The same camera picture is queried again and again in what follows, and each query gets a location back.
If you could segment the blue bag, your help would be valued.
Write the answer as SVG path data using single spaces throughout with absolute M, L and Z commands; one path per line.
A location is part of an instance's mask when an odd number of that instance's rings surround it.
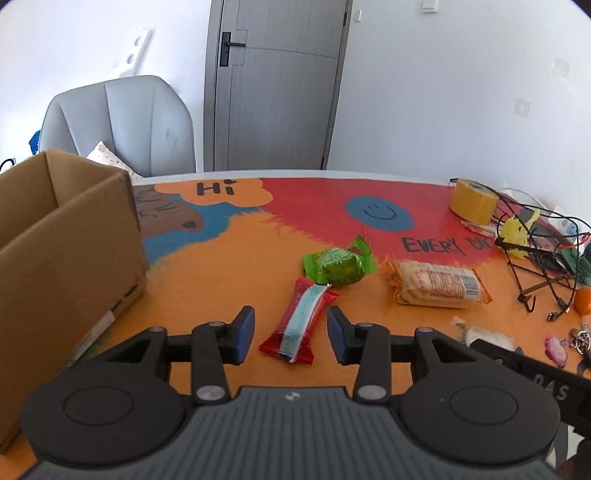
M 39 152 L 41 131 L 37 130 L 29 140 L 29 147 L 32 155 L 37 155 Z

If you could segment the long white cracker pack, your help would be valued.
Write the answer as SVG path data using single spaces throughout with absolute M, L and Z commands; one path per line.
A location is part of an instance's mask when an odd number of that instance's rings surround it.
M 514 351 L 519 354 L 523 353 L 522 348 L 516 346 L 515 340 L 513 338 L 502 333 L 483 327 L 471 326 L 469 323 L 457 316 L 453 317 L 451 325 L 458 329 L 458 341 L 463 345 L 471 346 L 475 341 L 483 340 L 506 350 Z

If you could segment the grey door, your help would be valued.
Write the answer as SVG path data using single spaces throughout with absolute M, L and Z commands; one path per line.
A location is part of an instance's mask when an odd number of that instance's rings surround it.
M 214 1 L 204 74 L 204 170 L 328 165 L 349 1 Z M 245 48 L 219 66 L 221 34 Z

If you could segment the colourful printed table mat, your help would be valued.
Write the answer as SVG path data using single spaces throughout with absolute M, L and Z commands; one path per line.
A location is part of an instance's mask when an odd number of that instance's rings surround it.
M 38 461 L 31 479 L 553 479 L 564 422 L 554 397 L 458 341 L 454 316 L 544 355 L 548 290 L 526 311 L 503 252 L 466 230 L 448 186 L 380 180 L 236 178 L 146 181 L 132 195 L 147 259 L 141 295 L 95 326 L 19 416 Z M 362 236 L 377 271 L 334 287 L 311 333 L 314 363 L 259 351 L 280 323 L 304 254 Z M 399 304 L 389 262 L 474 270 L 489 304 Z M 194 402 L 191 332 L 256 311 L 249 353 L 224 365 L 231 400 Z M 339 365 L 329 307 L 391 334 L 389 402 L 352 398 L 358 365 Z

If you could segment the yellow plush toy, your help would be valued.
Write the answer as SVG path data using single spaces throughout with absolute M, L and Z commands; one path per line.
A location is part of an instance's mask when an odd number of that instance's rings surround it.
M 504 249 L 514 258 L 524 260 L 528 252 L 524 247 L 529 246 L 531 228 L 539 219 L 541 211 L 535 209 L 531 217 L 522 222 L 517 216 L 512 216 L 506 220 L 500 230 L 498 239 L 504 244 Z

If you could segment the orange wafer packet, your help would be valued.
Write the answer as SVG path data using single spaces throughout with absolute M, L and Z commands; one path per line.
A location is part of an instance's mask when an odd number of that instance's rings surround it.
M 389 262 L 388 265 L 390 284 L 399 304 L 468 309 L 492 302 L 474 270 L 412 260 Z

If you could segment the green snack packet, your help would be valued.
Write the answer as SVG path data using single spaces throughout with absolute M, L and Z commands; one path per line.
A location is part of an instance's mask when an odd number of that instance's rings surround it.
M 376 258 L 362 236 L 346 249 L 331 247 L 304 254 L 304 276 L 317 284 L 341 287 L 355 284 L 377 271 Z

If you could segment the brown cardboard box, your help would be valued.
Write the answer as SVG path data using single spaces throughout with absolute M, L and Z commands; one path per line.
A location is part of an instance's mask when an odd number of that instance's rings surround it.
M 143 292 L 128 174 L 57 151 L 1 176 L 1 447 L 28 395 Z

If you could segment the grey upholstered chair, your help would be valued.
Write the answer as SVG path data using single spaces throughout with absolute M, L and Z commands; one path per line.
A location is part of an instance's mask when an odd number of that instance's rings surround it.
M 99 82 L 51 100 L 40 130 L 41 151 L 85 157 L 98 143 L 143 177 L 196 171 L 190 113 L 157 76 Z

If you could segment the white perforated board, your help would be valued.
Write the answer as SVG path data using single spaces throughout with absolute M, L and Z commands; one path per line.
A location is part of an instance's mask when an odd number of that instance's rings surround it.
M 152 36 L 152 29 L 140 31 L 133 36 L 131 46 L 125 51 L 123 57 L 119 78 L 133 77 L 139 72 Z

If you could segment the bunch of keys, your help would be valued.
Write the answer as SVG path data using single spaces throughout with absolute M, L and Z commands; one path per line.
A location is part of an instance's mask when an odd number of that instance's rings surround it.
M 579 328 L 573 328 L 570 331 L 569 344 L 581 356 L 577 365 L 577 375 L 583 377 L 586 371 L 590 370 L 591 365 L 591 333 L 590 326 L 582 323 Z

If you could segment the red and blue snack bar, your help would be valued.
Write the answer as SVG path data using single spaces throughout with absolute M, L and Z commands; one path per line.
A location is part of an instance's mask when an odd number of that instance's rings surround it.
M 315 359 L 311 333 L 325 307 L 338 298 L 331 285 L 298 278 L 290 305 L 270 337 L 259 345 L 259 351 L 290 364 L 310 366 Z

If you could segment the orange tangerine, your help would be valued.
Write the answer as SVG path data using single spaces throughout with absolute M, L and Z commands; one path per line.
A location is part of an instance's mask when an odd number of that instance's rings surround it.
M 573 305 L 581 316 L 591 314 L 591 288 L 589 286 L 581 286 L 576 291 Z

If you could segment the white wall switch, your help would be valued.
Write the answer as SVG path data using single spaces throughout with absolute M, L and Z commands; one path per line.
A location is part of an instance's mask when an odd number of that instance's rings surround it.
M 436 14 L 439 12 L 439 0 L 423 0 L 421 10 L 424 14 Z

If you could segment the black power adapter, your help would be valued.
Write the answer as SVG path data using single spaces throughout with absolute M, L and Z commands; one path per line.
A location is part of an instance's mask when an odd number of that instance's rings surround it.
M 583 254 L 579 257 L 579 264 L 585 271 L 591 270 L 591 242 L 585 246 Z

